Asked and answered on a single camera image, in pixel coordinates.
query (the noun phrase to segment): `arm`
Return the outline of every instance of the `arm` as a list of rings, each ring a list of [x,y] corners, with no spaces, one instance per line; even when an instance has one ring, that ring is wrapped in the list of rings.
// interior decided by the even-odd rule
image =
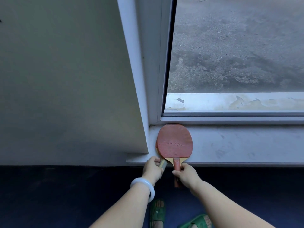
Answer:
[[[157,166],[160,161],[160,158],[153,156],[143,168],[142,177],[153,186],[162,176],[163,169]],[[142,227],[149,195],[150,190],[145,184],[136,183],[90,227]]]
[[[273,227],[268,222],[233,202],[209,183],[202,181],[192,166],[183,163],[181,167],[184,169],[183,171],[173,171],[173,174],[180,178],[181,182],[190,189],[194,196],[200,199],[215,227]]]

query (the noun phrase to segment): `red paddle handle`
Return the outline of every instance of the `red paddle handle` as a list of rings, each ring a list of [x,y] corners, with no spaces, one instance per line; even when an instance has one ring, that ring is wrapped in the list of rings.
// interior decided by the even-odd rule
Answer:
[[[174,170],[177,170],[177,171],[180,171],[180,161],[179,161],[179,157],[175,157],[173,158],[173,167],[174,167]],[[182,187],[182,184],[180,182],[180,180],[174,176],[174,187],[176,188],[181,188]]]

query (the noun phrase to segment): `weathered concrete surface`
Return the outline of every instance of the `weathered concrete surface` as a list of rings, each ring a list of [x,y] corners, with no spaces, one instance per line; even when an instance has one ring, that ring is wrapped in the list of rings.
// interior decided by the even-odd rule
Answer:
[[[178,0],[168,93],[304,91],[304,0]]]

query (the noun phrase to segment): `person's left arm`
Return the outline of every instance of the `person's left arm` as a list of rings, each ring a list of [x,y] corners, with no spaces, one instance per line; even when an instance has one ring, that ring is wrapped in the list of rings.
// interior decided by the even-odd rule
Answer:
[[[153,186],[164,171],[157,166],[160,161],[160,158],[153,156],[143,168],[142,178],[148,180]],[[136,183],[90,227],[142,227],[149,194],[150,190],[145,184]]]

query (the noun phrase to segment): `bracelet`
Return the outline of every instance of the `bracelet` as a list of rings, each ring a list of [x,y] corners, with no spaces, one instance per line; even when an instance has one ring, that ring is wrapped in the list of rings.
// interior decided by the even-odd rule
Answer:
[[[148,180],[146,180],[146,179],[144,179],[144,178],[142,178],[142,177],[138,177],[138,178],[134,179],[134,180],[131,182],[130,188],[131,188],[135,183],[138,183],[138,182],[141,182],[141,183],[145,184],[145,185],[149,188],[150,193],[151,193],[151,196],[149,197],[148,203],[151,202],[151,201],[154,199],[154,196],[155,196],[154,187],[152,186],[152,184],[151,184]]]

